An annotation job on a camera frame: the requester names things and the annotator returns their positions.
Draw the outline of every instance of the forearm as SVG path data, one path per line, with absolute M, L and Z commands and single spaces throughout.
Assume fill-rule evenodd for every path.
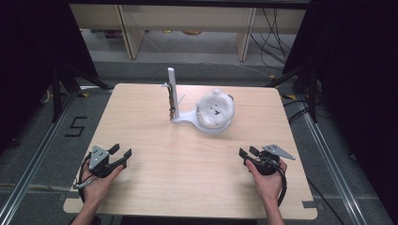
M 265 201 L 263 205 L 267 214 L 268 225 L 283 225 L 284 221 L 278 207 L 278 201 Z
M 99 204 L 84 204 L 82 210 L 80 211 L 79 215 L 73 220 L 71 225 L 89 225 L 93 220 L 94 216 L 96 215 L 97 209 L 100 207 Z

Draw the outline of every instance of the white post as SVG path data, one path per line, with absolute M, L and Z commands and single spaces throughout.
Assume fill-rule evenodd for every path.
M 169 71 L 169 82 L 173 86 L 173 102 L 175 104 L 175 119 L 179 117 L 179 112 L 178 112 L 178 98 L 176 98 L 176 75 L 174 73 L 174 69 L 169 67 L 167 68 Z

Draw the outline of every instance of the white bowl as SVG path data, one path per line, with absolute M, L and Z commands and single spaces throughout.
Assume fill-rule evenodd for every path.
M 233 98 L 220 89 L 214 89 L 196 102 L 196 117 L 205 128 L 223 128 L 234 114 Z

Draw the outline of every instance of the human hand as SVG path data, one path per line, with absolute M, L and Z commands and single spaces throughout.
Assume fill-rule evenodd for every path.
M 89 163 L 90 160 L 84 164 L 82 180 L 89 177 L 88 179 L 92 179 L 93 181 L 84 187 L 84 204 L 99 207 L 108 195 L 112 182 L 123 170 L 123 165 L 116 167 L 108 176 L 98 178 L 88 170 Z
M 283 160 L 279 160 L 281 168 L 286 172 L 287 164 Z M 271 175 L 262 175 L 250 160 L 246 160 L 246 166 L 253 175 L 257 193 L 261 198 L 264 206 L 278 206 L 278 197 L 282 190 L 282 178 L 278 172 Z

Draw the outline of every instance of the wooden table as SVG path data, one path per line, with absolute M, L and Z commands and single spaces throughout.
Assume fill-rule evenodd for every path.
M 273 88 L 178 85 L 181 112 L 195 108 L 203 95 L 220 88 L 234 97 L 235 116 L 221 134 L 208 135 L 191 124 L 169 120 L 168 93 L 156 84 L 116 86 L 100 119 L 94 145 L 120 143 L 111 161 L 132 148 L 128 167 L 115 179 L 98 213 L 112 215 L 265 218 L 252 175 L 238 155 L 242 147 L 278 144 L 296 157 L 286 159 L 285 219 L 314 219 L 313 202 L 279 93 Z M 64 210 L 78 213 L 80 199 L 67 199 Z

